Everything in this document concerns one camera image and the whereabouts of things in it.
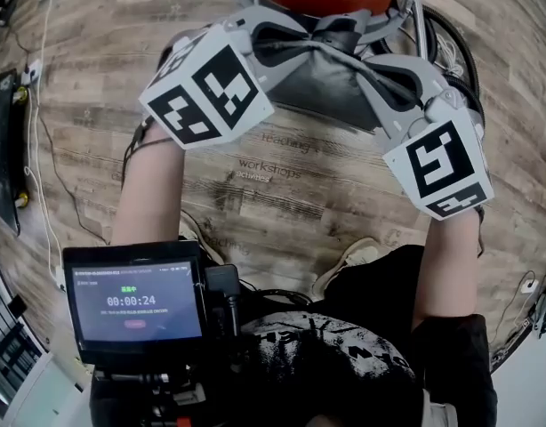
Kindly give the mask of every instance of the power outlet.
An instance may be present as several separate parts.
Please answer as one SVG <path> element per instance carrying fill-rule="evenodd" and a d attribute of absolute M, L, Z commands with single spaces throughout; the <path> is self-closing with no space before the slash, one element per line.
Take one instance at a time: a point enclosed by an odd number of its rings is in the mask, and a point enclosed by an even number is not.
<path fill-rule="evenodd" d="M 530 294 L 533 293 L 537 287 L 538 280 L 527 280 L 524 282 L 524 285 L 522 285 L 522 289 L 520 291 L 522 294 Z"/>
<path fill-rule="evenodd" d="M 30 85 L 33 82 L 37 81 L 41 74 L 42 62 L 40 61 L 40 59 L 36 59 L 32 63 L 30 63 L 30 66 L 28 67 L 28 73 L 22 72 L 22 79 L 20 81 L 22 82 L 22 85 Z"/>

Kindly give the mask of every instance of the black shirt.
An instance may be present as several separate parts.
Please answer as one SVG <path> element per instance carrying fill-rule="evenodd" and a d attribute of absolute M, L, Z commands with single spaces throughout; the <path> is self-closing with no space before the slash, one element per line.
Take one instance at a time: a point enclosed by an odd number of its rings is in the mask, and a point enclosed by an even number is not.
<path fill-rule="evenodd" d="M 315 415 L 343 425 L 422 424 L 422 389 L 457 410 L 460 427 L 494 427 L 496 393 L 485 319 L 430 318 L 405 356 L 387 340 L 318 313 L 278 312 L 243 327 L 250 338 L 231 425 L 304 426 Z M 93 382 L 96 427 L 122 425 L 133 394 Z"/>

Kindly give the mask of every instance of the black cable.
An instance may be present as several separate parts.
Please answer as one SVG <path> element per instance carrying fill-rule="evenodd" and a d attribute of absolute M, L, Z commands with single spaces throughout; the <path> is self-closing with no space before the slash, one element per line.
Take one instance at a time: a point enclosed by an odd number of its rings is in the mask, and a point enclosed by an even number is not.
<path fill-rule="evenodd" d="M 483 129 L 485 130 L 485 133 L 486 133 L 485 110 L 478 96 L 470 89 L 467 83 L 461 80 L 459 77 L 446 74 L 444 75 L 444 78 L 449 85 L 451 85 L 452 87 L 454 87 L 455 89 L 457 89 L 459 92 L 463 94 L 463 96 L 467 99 L 469 109 L 477 111 L 478 114 L 480 114 L 480 117 L 483 119 Z"/>
<path fill-rule="evenodd" d="M 55 156 L 53 154 L 53 141 L 52 141 L 52 136 L 50 135 L 50 132 L 48 130 L 48 126 L 45 124 L 45 121 L 44 119 L 42 118 L 42 115 L 41 114 L 38 114 L 38 116 L 40 117 L 40 122 L 42 122 L 42 125 L 44 126 L 44 131 L 45 131 L 45 135 L 47 136 L 48 138 L 48 141 L 50 142 L 50 152 L 52 153 L 52 166 L 53 166 L 53 171 L 55 172 L 56 174 L 56 177 L 58 178 L 58 180 L 60 181 L 61 183 L 61 186 L 63 187 L 64 190 L 66 190 L 66 193 L 69 194 L 69 196 L 71 197 L 71 200 L 73 201 L 74 203 L 74 209 L 76 209 L 76 215 L 77 215 L 77 222 L 79 223 L 79 226 L 81 226 L 81 228 L 83 230 L 86 230 L 89 234 L 95 236 L 96 238 L 98 238 L 99 240 L 101 240 L 106 246 L 109 245 L 108 241 L 103 237 L 103 236 L 100 236 L 99 234 L 93 232 L 92 230 L 90 230 L 89 228 L 85 227 L 84 224 L 81 222 L 81 216 L 79 215 L 79 210 L 77 209 L 77 200 L 76 200 L 76 196 L 71 192 L 69 191 L 68 189 L 68 186 L 66 185 L 66 183 L 63 181 L 63 179 L 60 177 L 60 175 L 58 174 L 58 169 L 56 167 L 56 160 L 55 160 Z"/>
<path fill-rule="evenodd" d="M 243 283 L 244 285 L 250 286 L 250 287 L 253 289 L 253 291 L 259 291 L 259 289 L 257 289 L 257 288 L 255 287 L 255 285 L 249 283 L 248 281 L 242 280 L 242 279 L 240 278 L 240 279 L 239 279 L 239 282 L 240 282 L 240 283 Z"/>
<path fill-rule="evenodd" d="M 28 66 L 28 56 L 32 53 L 32 51 L 30 51 L 29 49 L 27 49 L 26 47 L 24 47 L 22 45 L 22 43 L 20 42 L 20 38 L 18 36 L 18 32 L 16 30 L 14 30 L 14 28 L 12 28 L 12 26 L 8 27 L 8 31 L 11 32 L 14 35 L 14 40 L 16 41 L 16 44 L 26 54 L 25 63 L 26 63 L 26 66 Z"/>
<path fill-rule="evenodd" d="M 132 147 L 136 143 L 135 138 L 133 138 L 132 141 L 131 141 L 131 144 L 129 145 L 129 147 L 126 148 L 126 150 L 124 151 L 124 155 L 123 155 L 123 170 L 121 172 L 121 189 L 124 186 L 124 178 L 126 176 L 127 166 L 129 164 L 129 161 L 131 161 L 132 156 L 135 153 L 137 153 L 141 149 L 145 149 L 146 147 L 156 146 L 157 144 L 162 144 L 163 142 L 168 142 L 168 141 L 172 141 L 172 140 L 173 140 L 173 138 L 163 138 L 163 139 L 159 139 L 158 141 L 152 141 L 152 142 L 147 142 L 146 144 L 141 144 L 136 149 L 133 149 Z"/>
<path fill-rule="evenodd" d="M 287 291 L 285 289 L 264 289 L 258 290 L 255 293 L 252 293 L 254 296 L 268 297 L 271 295 L 277 295 L 280 297 L 286 297 L 294 303 L 295 305 L 311 305 L 313 303 L 312 299 L 303 293 L 297 293 L 296 291 Z"/>
<path fill-rule="evenodd" d="M 132 157 L 133 148 L 135 147 L 135 145 L 140 144 L 142 142 L 142 140 L 145 137 L 145 133 L 152 126 L 154 121 L 155 119 L 153 117 L 147 117 L 145 120 L 141 122 L 139 126 L 137 126 L 134 133 L 132 134 L 131 143 L 125 149 L 124 155 L 123 155 L 123 171 L 121 172 L 121 189 L 123 189 L 123 186 L 124 186 L 124 179 L 126 176 L 127 164 L 129 163 L 129 160 Z"/>
<path fill-rule="evenodd" d="M 480 96 L 480 83 L 478 81 L 477 63 L 472 56 L 469 45 L 465 41 L 459 29 L 451 23 L 440 12 L 435 11 L 427 5 L 423 6 L 423 15 L 426 19 L 430 19 L 439 25 L 454 41 L 454 43 L 461 51 L 462 59 L 467 67 L 467 73 L 469 74 L 469 87 L 476 96 Z"/>
<path fill-rule="evenodd" d="M 501 320 L 498 322 L 498 325 L 496 326 L 496 330 L 494 331 L 494 338 L 493 338 L 493 340 L 491 340 L 488 343 L 489 345 L 494 343 L 494 341 L 496 340 L 496 337 L 498 336 L 498 329 L 500 328 L 500 326 L 501 326 L 501 324 L 502 324 L 502 322 L 504 320 L 504 315 L 506 315 L 506 310 L 508 310 L 508 308 L 512 305 L 512 303 L 516 299 L 516 296 L 518 295 L 518 290 L 520 289 L 520 287 L 524 283 L 524 280 L 528 276 L 528 274 L 533 274 L 534 275 L 534 278 L 533 278 L 532 282 L 534 282 L 536 280 L 536 273 L 533 270 L 529 270 L 527 273 L 525 273 L 522 276 L 522 278 L 520 279 L 520 283 L 518 283 L 518 286 L 516 287 L 516 291 L 514 292 L 514 295 L 512 296 L 512 299 L 510 299 L 510 302 L 508 302 L 508 304 L 506 305 L 506 307 L 502 311 Z"/>
<path fill-rule="evenodd" d="M 540 294 L 538 294 L 538 298 L 536 299 L 536 302 L 540 300 L 540 298 L 544 295 L 546 292 L 546 287 L 544 287 L 544 283 L 546 282 L 546 274 L 542 278 L 542 282 L 540 283 Z"/>
<path fill-rule="evenodd" d="M 437 32 L 433 27 L 431 20 L 424 18 L 425 21 L 425 37 L 427 38 L 427 58 L 431 63 L 435 63 L 438 56 L 438 41 Z M 382 38 L 372 44 L 373 52 L 376 54 L 394 53 L 389 47 L 386 38 Z"/>

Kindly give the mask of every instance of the mounted phone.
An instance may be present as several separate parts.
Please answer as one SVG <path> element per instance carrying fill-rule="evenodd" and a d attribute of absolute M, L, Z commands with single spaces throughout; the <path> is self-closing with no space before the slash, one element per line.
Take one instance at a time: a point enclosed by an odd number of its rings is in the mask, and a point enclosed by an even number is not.
<path fill-rule="evenodd" d="M 84 363 L 167 372 L 212 340 L 195 241 L 67 248 L 64 268 Z"/>

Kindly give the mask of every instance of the forearm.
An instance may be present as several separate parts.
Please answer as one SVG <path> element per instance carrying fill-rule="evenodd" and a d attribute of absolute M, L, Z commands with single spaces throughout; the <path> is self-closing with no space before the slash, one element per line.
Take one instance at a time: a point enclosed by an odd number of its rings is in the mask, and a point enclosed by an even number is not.
<path fill-rule="evenodd" d="M 147 143 L 167 138 L 153 124 Z M 146 147 L 132 156 L 116 212 L 111 245 L 162 242 L 178 238 L 184 150 L 174 141 Z"/>
<path fill-rule="evenodd" d="M 415 296 L 414 327 L 429 317 L 474 313 L 479 225 L 478 213 L 472 209 L 442 222 L 431 221 Z"/>

